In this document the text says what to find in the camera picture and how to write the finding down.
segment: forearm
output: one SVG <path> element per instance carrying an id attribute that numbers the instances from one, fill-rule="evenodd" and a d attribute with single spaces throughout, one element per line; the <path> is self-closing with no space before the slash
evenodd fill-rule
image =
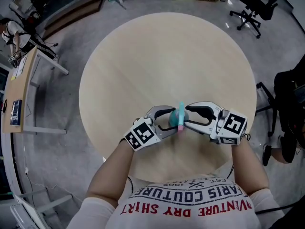
<path id="1" fill-rule="evenodd" d="M 134 150 L 125 140 L 120 142 L 94 175 L 87 197 L 102 198 L 117 207 L 125 188 L 133 154 Z"/>
<path id="2" fill-rule="evenodd" d="M 16 53 L 19 52 L 19 43 L 20 43 L 20 36 L 18 33 L 15 34 L 16 37 Z"/>
<path id="3" fill-rule="evenodd" d="M 239 146 L 232 146 L 235 182 L 248 194 L 269 188 L 269 181 L 265 170 L 243 138 Z"/>
<path id="4" fill-rule="evenodd" d="M 13 44 L 10 44 L 10 54 L 11 54 L 11 56 L 13 56 L 13 54 L 14 54 L 14 45 Z"/>

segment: chair base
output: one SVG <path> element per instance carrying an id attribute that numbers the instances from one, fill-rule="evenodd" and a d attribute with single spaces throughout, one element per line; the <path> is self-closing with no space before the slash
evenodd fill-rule
<path id="1" fill-rule="evenodd" d="M 245 21 L 240 25 L 237 26 L 237 29 L 240 31 L 241 28 L 246 25 L 246 23 L 250 22 L 251 25 L 253 26 L 253 28 L 256 30 L 256 32 L 258 33 L 258 35 L 256 36 L 256 38 L 260 38 L 261 37 L 261 33 L 258 30 L 259 27 L 261 27 L 261 23 L 258 22 L 257 20 L 253 19 L 253 12 L 251 12 L 250 14 L 247 14 L 245 10 L 243 10 L 241 13 L 235 12 L 235 11 L 230 11 L 230 15 L 233 16 L 233 14 L 236 14 L 238 16 L 240 16 L 241 18 L 244 18 Z"/>
<path id="2" fill-rule="evenodd" d="M 276 123 L 276 118 L 277 118 L 277 106 L 275 103 L 275 98 L 272 96 L 272 94 L 268 91 L 268 89 L 265 87 L 265 85 L 260 82 L 258 84 L 256 84 L 256 88 L 263 88 L 263 91 L 266 93 L 267 97 L 268 97 L 268 102 L 269 102 L 269 106 L 261 108 L 256 110 L 255 115 L 259 112 L 268 110 L 268 109 L 272 109 L 273 113 L 272 113 L 272 129 L 270 132 L 268 132 L 268 137 L 271 137 L 273 135 L 273 133 L 275 132 L 275 123 Z"/>

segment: concrete floor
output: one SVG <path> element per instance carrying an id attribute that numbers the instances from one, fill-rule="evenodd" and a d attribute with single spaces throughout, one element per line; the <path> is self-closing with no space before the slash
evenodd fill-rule
<path id="1" fill-rule="evenodd" d="M 24 175 L 25 167 L 28 167 L 34 190 L 48 187 L 50 199 L 73 194 L 73 201 L 56 208 L 64 227 L 77 212 L 92 176 L 103 163 L 103 157 L 95 150 L 83 128 L 78 92 L 81 74 L 90 54 L 115 28 L 131 19 L 157 12 L 187 13 L 203 18 L 224 30 L 238 43 L 252 67 L 255 80 L 264 82 L 269 89 L 273 88 L 276 73 L 292 69 L 299 62 L 304 54 L 305 34 L 285 6 L 275 9 L 272 20 L 262 21 L 262 37 L 258 40 L 251 27 L 236 30 L 240 18 L 229 16 L 229 11 L 242 11 L 244 5 L 238 0 L 230 1 L 232 5 L 196 0 L 125 0 L 123 5 L 126 9 L 115 1 L 106 1 L 100 12 L 48 39 L 49 42 L 59 43 L 55 51 L 61 55 L 60 63 L 70 70 L 70 74 L 64 76 L 39 62 L 33 79 L 40 84 L 40 88 L 37 92 L 34 87 L 29 90 L 29 99 L 34 102 L 36 97 L 36 100 L 27 109 L 28 113 L 31 111 L 35 114 L 29 115 L 27 121 L 35 121 L 37 126 L 66 128 L 67 134 L 17 134 L 14 135 L 14 143 L 18 172 L 25 191 L 31 190 Z M 258 107 L 267 105 L 262 92 L 258 92 L 257 101 Z M 274 136 L 271 139 L 267 137 L 270 118 L 271 112 L 258 114 L 250 132 L 251 146 L 259 157 L 265 143 L 276 147 L 277 137 L 281 133 L 278 122 Z M 266 167 L 271 191 L 280 205 L 295 202 L 303 195 L 303 155 L 301 151 L 290 165 L 279 164 L 271 158 Z M 226 177 L 231 165 L 232 162 L 228 162 L 216 173 Z M 35 197 L 35 205 L 43 203 L 45 199 L 49 198 L 46 195 L 45 198 Z M 52 228 L 60 228 L 57 218 L 50 220 L 50 224 Z"/>

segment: strap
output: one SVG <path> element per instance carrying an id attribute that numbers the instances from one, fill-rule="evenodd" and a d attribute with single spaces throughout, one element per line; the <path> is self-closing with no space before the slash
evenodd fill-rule
<path id="1" fill-rule="evenodd" d="M 5 28 L 6 28 L 6 31 L 7 31 L 7 33 L 9 35 L 6 35 L 5 33 L 2 33 L 4 36 L 6 36 L 9 39 L 8 42 L 6 43 L 6 45 L 13 44 L 13 39 L 15 37 L 15 35 L 10 34 L 10 31 L 9 31 L 9 28 L 8 28 L 8 24 L 9 24 L 9 22 L 6 23 Z M 27 35 L 31 35 L 31 34 L 29 34 L 27 32 L 21 32 L 21 33 L 19 33 L 19 36 L 26 35 L 26 34 Z"/>

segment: wooden tabletop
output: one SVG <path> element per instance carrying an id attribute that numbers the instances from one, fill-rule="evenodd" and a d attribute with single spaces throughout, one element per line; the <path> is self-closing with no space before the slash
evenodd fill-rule
<path id="1" fill-rule="evenodd" d="M 256 108 L 254 76 L 240 47 L 218 27 L 191 15 L 157 13 L 125 23 L 96 47 L 81 78 L 81 119 L 105 158 L 135 118 L 155 105 L 179 107 L 181 101 L 233 108 L 248 117 L 247 131 Z M 202 121 L 194 113 L 190 118 Z M 168 115 L 160 121 L 166 124 Z M 136 152 L 130 175 L 164 182 L 213 172 L 230 157 L 228 145 L 185 129 Z"/>
<path id="2" fill-rule="evenodd" d="M 37 47 L 34 47 L 27 54 L 27 59 L 23 67 L 22 74 L 19 75 L 15 80 L 11 81 L 12 74 L 14 69 L 12 69 L 8 76 L 8 83 L 5 87 L 3 103 L 5 100 L 8 101 L 7 108 L 5 113 L 2 113 L 2 125 L 3 133 L 20 133 L 23 131 L 23 120 L 24 120 L 24 110 L 25 110 L 25 98 L 27 95 L 27 89 L 29 86 L 30 73 L 34 64 L 36 57 Z M 22 100 L 21 105 L 21 119 L 20 125 L 11 125 L 10 124 L 10 115 L 13 108 L 13 102 L 16 100 Z"/>

